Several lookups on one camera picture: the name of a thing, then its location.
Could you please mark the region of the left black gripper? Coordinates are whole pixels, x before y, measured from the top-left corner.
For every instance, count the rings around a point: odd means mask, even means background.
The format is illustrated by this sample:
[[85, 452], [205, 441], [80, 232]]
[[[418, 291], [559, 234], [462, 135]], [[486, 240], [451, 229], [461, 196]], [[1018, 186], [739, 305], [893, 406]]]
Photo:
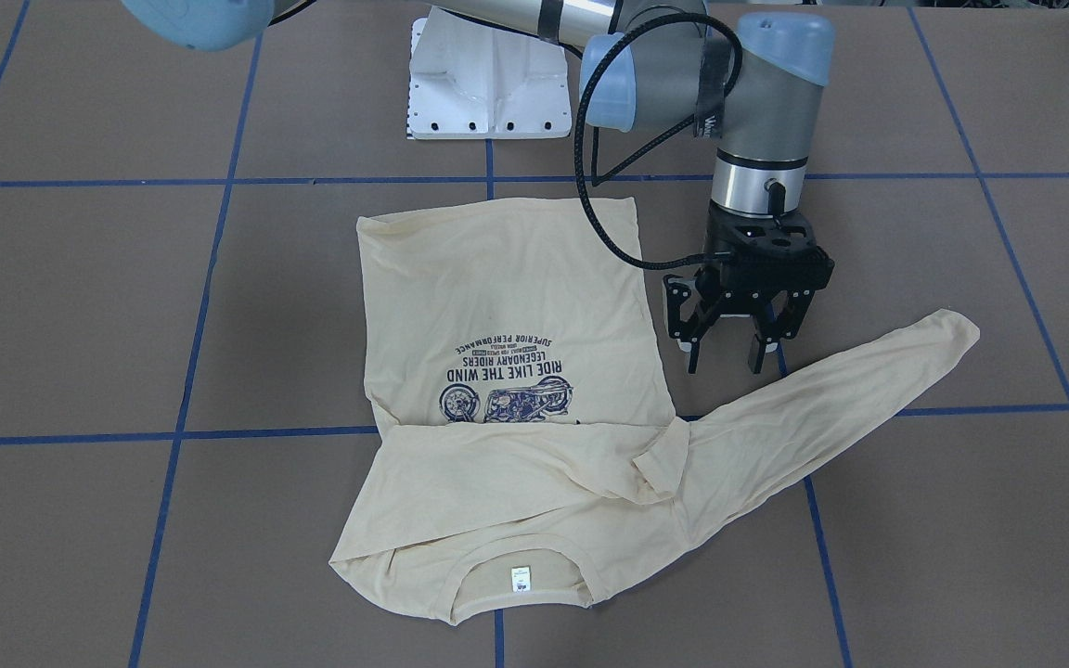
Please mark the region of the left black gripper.
[[[666, 333], [688, 355], [687, 372], [695, 375], [704, 333], [721, 315], [749, 315], [748, 367], [759, 375], [769, 347], [796, 337], [835, 262], [799, 212], [747, 217], [716, 204], [708, 209], [704, 255], [710, 262], [695, 276], [663, 278]], [[775, 313], [772, 302], [780, 294], [785, 302]]]

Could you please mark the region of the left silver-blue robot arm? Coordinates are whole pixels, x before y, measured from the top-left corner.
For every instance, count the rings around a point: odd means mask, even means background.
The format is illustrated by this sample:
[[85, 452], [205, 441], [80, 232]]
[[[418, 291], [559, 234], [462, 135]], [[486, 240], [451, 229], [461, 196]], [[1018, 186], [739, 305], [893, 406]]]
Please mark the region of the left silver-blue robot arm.
[[[835, 30], [704, 1], [433, 1], [410, 31], [413, 139], [573, 140], [582, 211], [616, 258], [664, 271], [666, 331], [699, 363], [721, 319], [754, 325], [748, 367], [796, 337], [834, 262], [799, 212]], [[716, 142], [700, 253], [641, 261], [589, 190], [679, 133]]]

